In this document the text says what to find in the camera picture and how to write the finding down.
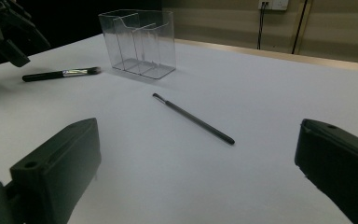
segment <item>brush bristles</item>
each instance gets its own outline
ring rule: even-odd
[[[101,67],[92,67],[87,69],[87,74],[89,75],[97,75],[101,72],[102,72]]]

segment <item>screw hole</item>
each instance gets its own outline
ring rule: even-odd
[[[33,167],[36,167],[36,165],[37,165],[36,161],[30,161],[30,162],[27,162],[24,167],[25,168],[33,168]]]

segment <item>clear plastic container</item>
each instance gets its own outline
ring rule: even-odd
[[[121,9],[99,19],[113,68],[154,79],[176,68],[172,12]]]

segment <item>black cable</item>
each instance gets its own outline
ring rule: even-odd
[[[304,19],[305,9],[307,8],[307,2],[308,2],[308,0],[305,0],[304,6],[303,6],[303,9],[302,9],[302,12],[301,12],[300,23],[298,24],[298,27],[297,27],[296,38],[295,38],[295,43],[293,44],[292,54],[295,54],[295,51],[296,51],[298,35],[300,33],[301,23],[302,23],[302,21]]]
[[[261,35],[263,33],[263,23],[264,23],[264,13],[266,12],[267,2],[261,3],[261,10],[260,10],[260,24],[258,28],[258,40],[257,40],[257,49],[260,49],[261,45]]]

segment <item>dark background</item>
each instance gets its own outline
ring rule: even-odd
[[[48,40],[52,49],[101,34],[98,19],[101,13],[127,8],[161,10],[161,0],[17,0],[17,3],[31,14],[31,22]],[[26,55],[38,53],[21,31],[12,29],[4,36],[9,37]],[[0,63],[5,62],[7,60],[0,55]]]

